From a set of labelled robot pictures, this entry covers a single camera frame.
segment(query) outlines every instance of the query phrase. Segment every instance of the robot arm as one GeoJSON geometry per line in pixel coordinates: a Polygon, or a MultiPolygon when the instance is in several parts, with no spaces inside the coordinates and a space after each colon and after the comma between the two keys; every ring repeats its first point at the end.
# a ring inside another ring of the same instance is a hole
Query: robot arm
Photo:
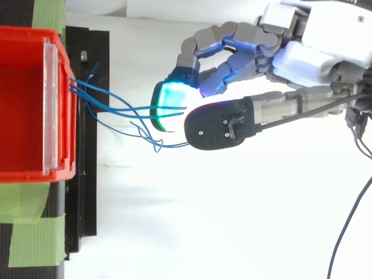
{"type": "MultiPolygon", "coordinates": [[[[203,150],[239,145],[260,132],[260,124],[360,93],[357,85],[372,62],[372,48],[365,36],[371,24],[372,12],[349,3],[282,1],[269,5],[256,25],[228,22],[203,29],[183,42],[176,68],[155,88],[152,105],[158,104],[165,84],[182,83],[195,88],[204,99],[189,109],[185,118],[189,143],[203,150]],[[353,28],[355,32],[345,34],[345,30],[353,28]],[[350,41],[354,47],[356,41],[358,47],[365,45],[355,51],[350,41]],[[236,51],[217,69],[199,74],[199,60],[225,47],[236,51]],[[219,98],[230,83],[263,75],[298,89],[229,101],[219,98]]],[[[338,115],[348,106],[356,106],[356,101],[312,116],[338,115]]],[[[364,102],[363,106],[369,108],[370,103],[364,102]]]]}

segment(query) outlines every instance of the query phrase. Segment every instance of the white backdrop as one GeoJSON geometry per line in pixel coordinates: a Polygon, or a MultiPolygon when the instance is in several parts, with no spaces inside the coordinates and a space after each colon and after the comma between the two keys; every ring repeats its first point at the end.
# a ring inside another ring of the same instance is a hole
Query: white backdrop
{"type": "MultiPolygon", "coordinates": [[[[207,26],[76,15],[67,15],[67,24],[111,32],[111,90],[134,106],[149,104],[182,41],[207,26]]],[[[274,89],[285,86],[258,79],[230,93],[274,89]]],[[[126,119],[99,118],[135,133],[126,119]]],[[[183,140],[154,136],[167,144],[183,140]]],[[[369,130],[365,137],[371,145],[369,130]]],[[[154,154],[141,139],[99,126],[98,236],[83,239],[66,263],[66,278],[325,278],[338,234],[371,174],[343,116],[301,120],[215,152],[186,147],[154,154]]],[[[371,278],[371,211],[372,191],[345,234],[332,279],[371,278]]]]}
{"type": "Polygon", "coordinates": [[[127,0],[66,0],[68,12],[107,15],[127,6],[127,0]]]}
{"type": "Polygon", "coordinates": [[[180,22],[253,23],[268,3],[279,0],[128,0],[128,17],[180,22]]]}

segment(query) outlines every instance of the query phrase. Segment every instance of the black metal bracket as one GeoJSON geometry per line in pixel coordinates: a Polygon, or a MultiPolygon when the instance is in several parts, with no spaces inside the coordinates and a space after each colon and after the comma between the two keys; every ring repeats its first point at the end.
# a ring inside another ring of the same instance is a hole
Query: black metal bracket
{"type": "MultiPolygon", "coordinates": [[[[91,69],[99,67],[90,84],[109,90],[110,84],[110,35],[106,31],[66,27],[66,49],[71,68],[79,80],[87,80],[91,69]]],[[[87,91],[101,103],[109,106],[109,96],[87,91]]],[[[91,106],[96,116],[101,110],[91,106]]],[[[76,175],[66,182],[66,253],[80,250],[82,237],[95,236],[96,230],[96,171],[97,171],[97,122],[90,114],[84,100],[77,102],[76,175]]]]}

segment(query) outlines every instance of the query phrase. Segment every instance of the clear plastic panel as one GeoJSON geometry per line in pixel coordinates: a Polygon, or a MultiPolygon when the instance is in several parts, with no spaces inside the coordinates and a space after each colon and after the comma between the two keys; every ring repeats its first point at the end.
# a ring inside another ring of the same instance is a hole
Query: clear plastic panel
{"type": "Polygon", "coordinates": [[[58,167],[58,49],[44,41],[43,173],[58,167]]]}

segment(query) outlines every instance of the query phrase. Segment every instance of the green tape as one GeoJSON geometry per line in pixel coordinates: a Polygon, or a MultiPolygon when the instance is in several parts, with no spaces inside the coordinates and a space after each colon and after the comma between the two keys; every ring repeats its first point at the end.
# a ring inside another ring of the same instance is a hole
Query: green tape
{"type": "Polygon", "coordinates": [[[49,188],[50,183],[0,184],[0,224],[39,222],[49,188]]]}
{"type": "Polygon", "coordinates": [[[65,257],[64,215],[13,226],[9,267],[58,266],[65,257]]]}
{"type": "Polygon", "coordinates": [[[35,0],[33,28],[54,29],[62,34],[64,26],[64,0],[35,0]]]}

